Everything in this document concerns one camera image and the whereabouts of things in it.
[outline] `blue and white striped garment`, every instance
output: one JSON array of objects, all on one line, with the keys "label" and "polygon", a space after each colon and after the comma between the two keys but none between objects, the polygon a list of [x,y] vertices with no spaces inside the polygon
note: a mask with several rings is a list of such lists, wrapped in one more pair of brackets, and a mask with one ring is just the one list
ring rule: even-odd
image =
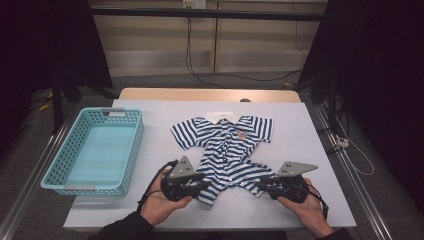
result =
[{"label": "blue and white striped garment", "polygon": [[272,119],[242,116],[237,123],[223,118],[216,124],[202,117],[193,118],[171,127],[178,144],[185,150],[204,147],[198,173],[206,173],[205,181],[212,184],[200,192],[198,200],[210,206],[221,191],[242,187],[256,197],[263,192],[255,186],[259,177],[275,177],[263,164],[252,162],[249,156],[259,142],[270,142]]}]

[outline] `wall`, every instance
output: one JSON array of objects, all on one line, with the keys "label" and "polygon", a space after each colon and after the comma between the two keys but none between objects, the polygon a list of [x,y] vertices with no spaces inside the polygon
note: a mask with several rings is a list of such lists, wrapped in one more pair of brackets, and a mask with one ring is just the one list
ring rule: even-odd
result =
[{"label": "wall", "polygon": [[[180,0],[93,0],[90,4],[182,8]],[[207,1],[207,9],[236,11],[322,13],[325,7],[325,0]],[[188,72],[188,19],[95,16],[95,21],[111,76]],[[198,73],[301,69],[318,25],[293,21],[191,19],[191,64]]]}]

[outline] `wrist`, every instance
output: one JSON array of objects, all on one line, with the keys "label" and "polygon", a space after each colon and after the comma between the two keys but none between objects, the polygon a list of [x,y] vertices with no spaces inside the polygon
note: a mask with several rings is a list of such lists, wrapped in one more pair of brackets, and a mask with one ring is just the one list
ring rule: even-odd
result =
[{"label": "wrist", "polygon": [[141,210],[140,216],[146,219],[146,221],[152,226],[156,226],[159,224],[158,220],[154,217],[154,215],[150,214],[144,208]]},{"label": "wrist", "polygon": [[315,225],[314,228],[309,229],[309,231],[316,237],[316,238],[323,238],[326,237],[334,232],[334,229],[327,223],[323,222],[321,224]]}]

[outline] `shirt collar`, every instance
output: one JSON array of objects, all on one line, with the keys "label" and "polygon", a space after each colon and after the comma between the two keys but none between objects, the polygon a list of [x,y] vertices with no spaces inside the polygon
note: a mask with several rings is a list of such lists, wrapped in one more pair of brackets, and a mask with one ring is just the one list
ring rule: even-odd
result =
[{"label": "shirt collar", "polygon": [[232,123],[237,123],[241,114],[236,112],[207,112],[205,116],[205,119],[213,124],[217,124],[219,120],[224,118]]}]

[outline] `blue plastic basket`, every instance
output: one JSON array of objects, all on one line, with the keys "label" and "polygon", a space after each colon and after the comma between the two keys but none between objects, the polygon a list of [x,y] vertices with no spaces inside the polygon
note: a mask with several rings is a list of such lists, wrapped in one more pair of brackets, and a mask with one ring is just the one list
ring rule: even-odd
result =
[{"label": "blue plastic basket", "polygon": [[139,109],[84,108],[41,187],[62,195],[125,196],[143,132]]}]

